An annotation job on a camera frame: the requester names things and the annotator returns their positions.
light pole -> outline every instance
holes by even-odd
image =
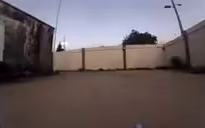
[[[180,31],[181,31],[181,35],[184,39],[184,43],[185,43],[185,52],[186,52],[186,64],[188,67],[191,67],[191,56],[190,56],[190,48],[189,48],[189,41],[188,41],[188,34],[186,31],[184,31],[182,22],[181,22],[181,18],[180,15],[178,13],[177,7],[176,6],[182,6],[182,4],[175,4],[174,0],[171,0],[171,5],[165,5],[164,8],[174,8],[174,11],[176,13],[177,16],[177,21],[179,23],[179,27],[180,27]]]
[[[53,50],[56,51],[56,41],[57,41],[57,32],[58,32],[58,20],[59,20],[59,14],[62,6],[62,0],[59,0],[59,5],[58,5],[58,11],[56,14],[56,23],[55,23],[55,35],[54,35],[54,42],[53,42]]]

sky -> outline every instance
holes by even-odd
[[[55,27],[59,0],[5,0]],[[175,0],[185,29],[205,19],[205,0]],[[57,42],[68,49],[119,45],[136,29],[158,37],[160,43],[180,35],[170,0],[62,0]]]

street light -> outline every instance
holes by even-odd
[[[183,25],[182,25],[182,22],[180,19],[180,15],[179,15],[177,7],[176,7],[176,6],[182,6],[182,4],[175,4],[174,0],[171,0],[171,4],[172,5],[165,5],[164,8],[174,8],[174,11],[175,11],[176,16],[177,16],[177,21],[179,23],[181,35],[182,35],[184,42],[185,42],[186,64],[188,67],[191,67],[191,57],[190,57],[188,35],[187,35],[187,32],[184,31],[184,28],[183,28]]]
[[[59,20],[59,14],[61,10],[61,5],[62,5],[62,0],[59,0],[59,5],[58,5],[58,11],[56,14],[56,24],[55,24],[55,34],[54,34],[54,42],[53,42],[53,51],[56,51],[56,41],[57,41],[57,32],[58,32],[58,20]]]

fence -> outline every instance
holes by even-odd
[[[126,46],[126,59],[121,46],[87,48],[54,53],[54,70],[112,70],[165,66],[162,45]]]

pavement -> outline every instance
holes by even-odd
[[[0,128],[205,128],[205,75],[67,72],[0,86]]]

